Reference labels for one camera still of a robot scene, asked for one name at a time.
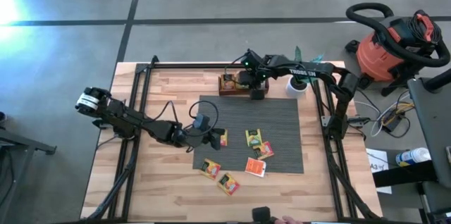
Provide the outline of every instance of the wooden tabletop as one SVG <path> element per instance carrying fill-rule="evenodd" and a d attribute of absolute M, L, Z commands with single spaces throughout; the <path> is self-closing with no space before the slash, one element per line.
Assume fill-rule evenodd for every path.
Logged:
<path fill-rule="evenodd" d="M 344 66 L 342 61 L 332 62 Z M 130 98 L 136 63 L 119 63 L 111 87 L 116 99 Z M 218 95 L 219 69 L 161 69 L 152 71 L 146 114 L 156 116 L 172 100 L 178 119 L 184 125 L 192 122 L 189 107 L 200 95 Z M 136 109 L 140 105 L 140 82 Z M 288 77 L 270 79 L 266 98 L 287 98 Z M 333 196 L 314 93 L 309 88 L 297 102 L 304 174 L 267 173 L 264 178 L 244 172 L 227 171 L 241 187 L 228 196 L 216 181 L 192 169 L 193 153 L 157 143 L 143 132 L 130 202 L 129 221 L 219 222 L 251 221 L 251 210 L 268 206 L 271 215 L 292 216 L 303 221 L 336 220 Z M 354 102 L 348 115 L 355 115 Z M 173 120 L 169 108 L 161 119 Z M 99 143 L 109 139 L 112 131 L 101 133 Z M 382 215 L 362 137 L 348 134 L 343 140 L 352 186 L 371 210 Z M 94 158 L 82 218 L 91 214 L 111 189 L 114 181 L 120 140 L 103 145 Z M 221 170 L 219 177 L 226 171 Z M 345 215 L 348 216 L 345 193 L 340 188 Z M 118 212 L 122 209 L 119 200 Z"/>

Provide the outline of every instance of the gray floor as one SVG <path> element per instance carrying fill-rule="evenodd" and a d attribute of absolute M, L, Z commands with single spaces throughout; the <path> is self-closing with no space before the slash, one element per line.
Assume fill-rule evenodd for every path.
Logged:
<path fill-rule="evenodd" d="M 2 12 L 9 14 L 0 13 L 0 21 L 4 20 L 1 17 L 124 20 L 132 0 L 6 1 L 8 10 Z M 367 1 L 383 2 L 397 15 L 411 15 L 420 8 L 431 15 L 451 15 L 451 0 L 140 0 L 135 18 L 344 17 L 348 6 Z M 451 46 L 451 23 L 438 24 Z M 78 219 L 99 131 L 73 106 L 84 87 L 109 88 L 123 31 L 122 25 L 0 27 L 0 110 L 10 116 L 6 127 L 58 145 L 54 156 L 35 154 L 14 202 L 15 211 L 8 217 L 11 223 Z M 153 55 L 161 61 L 231 61 L 247 48 L 261 55 L 294 56 L 298 45 L 304 59 L 324 54 L 325 60 L 345 60 L 347 67 L 358 73 L 355 61 L 343 47 L 370 32 L 356 23 L 142 25 L 132 28 L 125 61 L 149 61 Z M 421 74 L 440 71 L 444 68 L 425 69 Z M 386 98 L 375 90 L 366 93 L 383 108 L 394 102 L 400 91 Z M 366 101 L 360 94 L 355 99 Z M 363 116 L 375 116 L 365 106 L 357 110 Z M 381 133 L 368 137 L 367 147 L 402 150 L 425 145 L 415 113 L 409 117 L 412 129 L 405 137 L 393 139 Z M 384 216 L 419 221 L 412 210 L 412 189 L 399 188 L 396 192 L 380 196 Z"/>

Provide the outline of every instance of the wire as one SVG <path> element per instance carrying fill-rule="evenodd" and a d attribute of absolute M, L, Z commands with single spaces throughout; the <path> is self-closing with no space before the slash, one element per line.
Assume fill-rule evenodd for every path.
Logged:
<path fill-rule="evenodd" d="M 14 182 L 16 182 L 16 178 L 14 177 L 14 169 L 13 169 L 13 157 L 12 157 L 12 155 L 11 155 L 11 152 L 10 152 L 8 149 L 6 150 L 6 153 L 8 153 L 8 156 L 9 156 L 9 169 L 10 169 L 10 171 L 11 171 L 11 184 L 9 185 L 9 188 L 8 188 L 8 190 L 6 191 L 5 196 L 3 197 L 3 199 L 1 199 L 1 201 L 0 201 L 0 206 L 3 205 L 3 203 L 4 203 L 5 200 L 6 200 L 6 198 L 7 198 L 8 195 L 9 195 L 9 192 L 11 191 L 11 188 L 12 188 L 13 185 L 14 185 Z"/>
<path fill-rule="evenodd" d="M 155 120 L 159 119 L 161 117 L 161 115 L 163 115 L 163 112 L 166 110 L 166 108 L 168 107 L 169 104 L 171 104 L 171 106 L 172 106 L 172 112 L 174 113 L 175 121 L 178 123 L 177 113 L 175 112 L 175 106 L 174 106 L 174 103 L 172 101 L 166 102 L 166 105 L 163 107 L 163 110 L 161 110 L 160 114 L 158 114 L 157 117 L 150 118 L 149 120 L 146 120 L 143 123 L 152 123 Z"/>
<path fill-rule="evenodd" d="M 396 101 L 396 102 L 394 102 L 392 105 L 390 105 L 384 112 L 382 112 L 382 114 L 379 115 L 379 117 L 378 117 L 376 120 L 377 120 L 377 121 L 380 121 L 381 118 L 382 118 L 388 111 L 390 111 L 391 108 L 392 108 L 393 106 L 395 106 L 395 105 L 398 104 L 401 100 L 406 99 L 406 98 L 409 97 L 409 96 L 410 96 L 410 94 L 406 94 L 405 96 L 398 98 L 398 101 Z M 375 137 L 375 136 L 377 136 L 379 133 L 381 133 L 382 126 L 379 126 L 379 129 L 378 129 L 377 133 L 376 133 L 376 134 L 373 134 L 373 131 L 374 131 L 374 128 L 376 127 L 376 125 L 379 125 L 379 123 L 374 123 L 374 124 L 373 124 L 373 127 L 371 127 L 370 135 L 371 135 L 372 137 Z"/>
<path fill-rule="evenodd" d="M 358 130 L 359 132 L 346 132 L 347 134 L 353 134 L 353 135 L 361 135 L 364 138 L 364 141 L 366 141 L 366 135 L 364 132 L 362 132 L 359 128 L 354 127 L 352 125 L 349 125 L 351 128 L 354 128 L 355 130 Z"/>
<path fill-rule="evenodd" d="M 99 147 L 100 147 L 101 145 L 106 144 L 106 143 L 110 142 L 111 140 L 113 140 L 113 139 L 115 139 L 115 138 L 117 138 L 117 137 L 118 137 L 118 135 L 114 135 L 114 137 L 112 137 L 111 139 L 108 139 L 108 140 L 106 140 L 106 141 L 100 143 L 99 145 L 97 145 L 96 150 L 99 149 Z"/>
<path fill-rule="evenodd" d="M 407 105 L 404 105 L 404 106 L 403 106 L 402 108 L 400 108 L 400 109 L 394 108 L 394 109 L 390 112 L 390 115 L 388 115 L 388 117 L 391 117 L 391 116 L 393 115 L 393 113 L 395 113 L 395 115 L 405 113 L 405 112 L 406 112 L 406 111 L 405 111 L 406 108 L 410 108 L 410 107 L 413 107 L 413 106 L 414 106 L 414 104 L 407 104 Z M 394 121 L 394 119 L 395 119 L 396 117 L 397 117 L 397 116 L 392 116 L 392 118 L 390 118 L 388 121 L 385 122 L 385 116 L 383 116 L 382 119 L 381 119 L 382 125 L 383 125 L 383 126 L 389 125 L 391 122 Z"/>
<path fill-rule="evenodd" d="M 354 103 L 356 103 L 356 104 L 363 104 L 363 105 L 366 105 L 366 106 L 372 108 L 373 110 L 375 110 L 378 113 L 378 116 L 381 114 L 381 111 L 379 111 L 379 109 L 377 107 L 372 106 L 371 104 L 367 104 L 367 103 L 364 103 L 364 102 L 361 102 L 361 101 L 354 101 Z"/>
<path fill-rule="evenodd" d="M 407 129 L 404 133 L 402 133 L 401 135 L 394 135 L 391 132 L 387 132 L 387 131 L 386 131 L 386 133 L 388 133 L 391 137 L 394 137 L 397 139 L 404 137 L 410 130 L 410 119 L 408 117 L 404 117 L 404 118 L 407 120 Z"/>
<path fill-rule="evenodd" d="M 218 119 L 219 119 L 219 111 L 218 111 L 218 107 L 217 107 L 214 103 L 212 103 L 211 101 L 206 101 L 206 100 L 196 101 L 195 103 L 193 103 L 193 105 L 191 105 L 190 111 L 189 111 L 190 117 L 196 119 L 193 115 L 191 115 L 191 110 L 192 110 L 192 108 L 193 108 L 196 104 L 200 104 L 200 103 L 208 103 L 208 104 L 211 104 L 211 105 L 213 106 L 213 108 L 215 109 L 215 111 L 216 111 L 216 119 L 215 119 L 213 125 L 212 125 L 208 130 L 206 130 L 205 132 L 203 132 L 203 133 L 201 133 L 201 134 L 198 134 L 198 135 L 187 134 L 187 136 L 191 136 L 191 137 L 203 136 L 203 135 L 209 133 L 209 132 L 214 128 L 214 126 L 216 125 L 216 123 L 218 122 Z"/>
<path fill-rule="evenodd" d="M 357 91 L 362 94 L 366 98 L 366 100 L 369 101 L 369 103 L 378 111 L 379 114 L 381 114 L 381 110 L 372 102 L 372 100 L 370 100 L 370 98 L 363 91 L 361 91 L 360 89 L 357 89 Z"/>
<path fill-rule="evenodd" d="M 429 43 L 430 41 L 426 40 L 424 38 L 424 33 L 425 33 L 425 29 L 424 27 L 420 26 L 420 20 L 417 18 L 417 12 L 415 12 L 414 16 L 412 18 L 410 18 L 410 20 L 408 20 L 406 22 L 407 27 L 410 29 L 411 33 L 420 41 L 425 42 L 425 43 Z M 431 35 L 431 41 L 434 44 L 437 44 L 441 39 L 442 39 L 442 35 L 441 35 L 441 29 L 438 27 L 438 25 L 433 22 L 431 20 L 431 23 L 433 25 L 433 31 L 432 31 L 432 35 Z"/>
<path fill-rule="evenodd" d="M 397 101 L 396 101 L 396 107 L 395 107 L 395 109 L 397 109 L 398 104 L 400 104 L 400 98 L 401 98 L 401 96 L 402 96 L 403 94 L 407 93 L 408 91 L 409 91 L 409 90 L 406 90 L 406 91 L 404 91 L 403 93 L 401 93 L 401 94 L 399 95 L 399 97 L 397 98 Z"/>
<path fill-rule="evenodd" d="M 233 65 L 236 61 L 239 61 L 241 58 L 244 58 L 245 56 L 246 56 L 246 54 L 244 54 L 243 56 L 240 56 L 239 58 L 235 59 L 232 63 L 226 65 L 226 66 L 224 67 L 224 74 L 227 75 L 227 67 Z M 232 79 L 232 78 L 230 79 L 230 81 L 232 81 L 232 82 L 235 83 L 235 84 L 240 85 L 240 83 L 236 82 L 236 81 L 235 81 L 234 79 Z"/>

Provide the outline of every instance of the vacuum hose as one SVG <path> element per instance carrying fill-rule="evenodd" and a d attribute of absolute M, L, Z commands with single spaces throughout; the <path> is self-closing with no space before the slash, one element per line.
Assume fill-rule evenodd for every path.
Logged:
<path fill-rule="evenodd" d="M 353 20 L 357 23 L 361 23 L 374 29 L 378 35 L 384 36 L 385 40 L 383 41 L 383 45 L 388 49 L 390 49 L 391 51 L 393 51 L 395 53 L 394 55 L 399 56 L 400 58 L 406 61 L 412 63 L 420 63 L 423 66 L 433 68 L 444 66 L 450 62 L 450 52 L 448 51 L 442 39 L 440 39 L 440 41 L 438 41 L 437 45 L 435 46 L 438 58 L 420 56 L 418 54 L 415 54 L 402 48 L 402 46 L 400 46 L 393 39 L 393 37 L 388 32 L 387 28 L 377 20 L 362 15 L 358 15 L 355 13 L 356 11 L 364 9 L 373 9 L 380 11 L 383 13 L 385 18 L 393 16 L 392 10 L 388 6 L 380 3 L 360 3 L 349 7 L 346 10 L 346 16 L 350 20 Z"/>

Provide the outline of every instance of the gray mat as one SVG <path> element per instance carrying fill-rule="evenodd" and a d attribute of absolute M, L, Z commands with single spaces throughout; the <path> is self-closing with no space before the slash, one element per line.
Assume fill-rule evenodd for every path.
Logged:
<path fill-rule="evenodd" d="M 215 151 L 210 145 L 194 150 L 193 168 L 200 169 L 209 158 L 221 165 L 221 170 L 244 171 L 248 157 L 255 158 L 247 146 L 245 130 L 260 129 L 263 141 L 269 141 L 274 156 L 264 159 L 266 172 L 303 173 L 299 115 L 295 99 L 264 99 L 251 101 L 249 97 L 201 96 L 201 100 L 215 103 L 219 110 L 216 127 L 228 129 L 228 146 Z M 216 114 L 210 104 L 201 103 L 199 112 L 212 120 Z"/>

